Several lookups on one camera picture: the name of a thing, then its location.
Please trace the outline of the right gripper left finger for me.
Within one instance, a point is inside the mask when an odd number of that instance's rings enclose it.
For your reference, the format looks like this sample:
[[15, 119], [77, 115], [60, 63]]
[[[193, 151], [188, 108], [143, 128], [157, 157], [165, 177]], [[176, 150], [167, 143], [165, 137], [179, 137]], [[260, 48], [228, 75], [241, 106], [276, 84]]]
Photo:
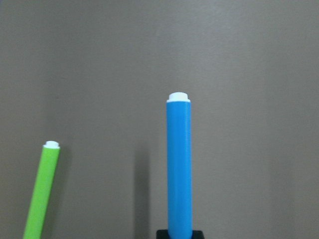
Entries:
[[157, 230], [156, 239], [170, 239], [168, 230]]

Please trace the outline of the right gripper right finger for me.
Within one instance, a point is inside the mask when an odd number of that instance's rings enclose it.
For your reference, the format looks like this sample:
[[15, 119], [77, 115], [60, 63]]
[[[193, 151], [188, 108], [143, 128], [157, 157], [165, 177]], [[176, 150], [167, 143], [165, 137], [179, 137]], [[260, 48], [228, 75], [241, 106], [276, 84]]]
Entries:
[[203, 231], [193, 230], [191, 239], [204, 239]]

